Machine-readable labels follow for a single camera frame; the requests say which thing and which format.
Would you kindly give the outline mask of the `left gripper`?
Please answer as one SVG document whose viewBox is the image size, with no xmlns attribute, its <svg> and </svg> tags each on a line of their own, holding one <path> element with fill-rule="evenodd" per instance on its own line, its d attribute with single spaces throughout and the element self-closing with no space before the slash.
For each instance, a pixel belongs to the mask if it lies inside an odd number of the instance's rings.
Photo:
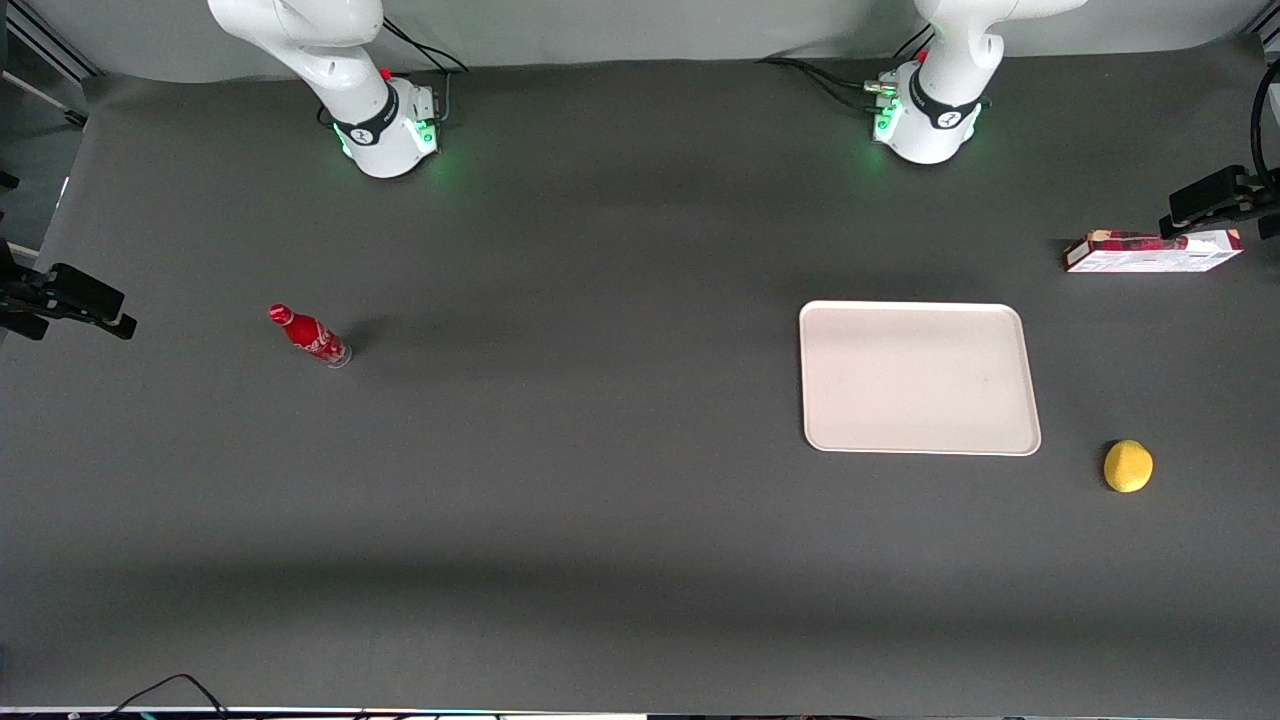
<svg viewBox="0 0 1280 720">
<path fill-rule="evenodd" d="M 1262 174 L 1238 172 L 1238 204 L 1208 206 L 1170 205 L 1169 214 L 1160 219 L 1158 233 L 1164 240 L 1197 232 L 1210 225 L 1253 222 L 1262 241 L 1279 238 L 1279 170 Z"/>
</svg>

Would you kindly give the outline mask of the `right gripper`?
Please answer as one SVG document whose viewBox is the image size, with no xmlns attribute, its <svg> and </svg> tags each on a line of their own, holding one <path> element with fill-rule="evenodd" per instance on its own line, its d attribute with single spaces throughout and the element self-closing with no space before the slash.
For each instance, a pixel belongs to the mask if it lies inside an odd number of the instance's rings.
<svg viewBox="0 0 1280 720">
<path fill-rule="evenodd" d="M 1 328 L 8 333 L 41 341 L 49 329 L 46 319 L 70 319 L 97 327 L 119 340 L 134 337 L 137 320 L 123 313 L 123 296 L 106 300 L 49 296 L 44 302 L 32 286 L 36 275 L 35 270 L 14 259 L 13 251 L 3 241 Z"/>
</svg>

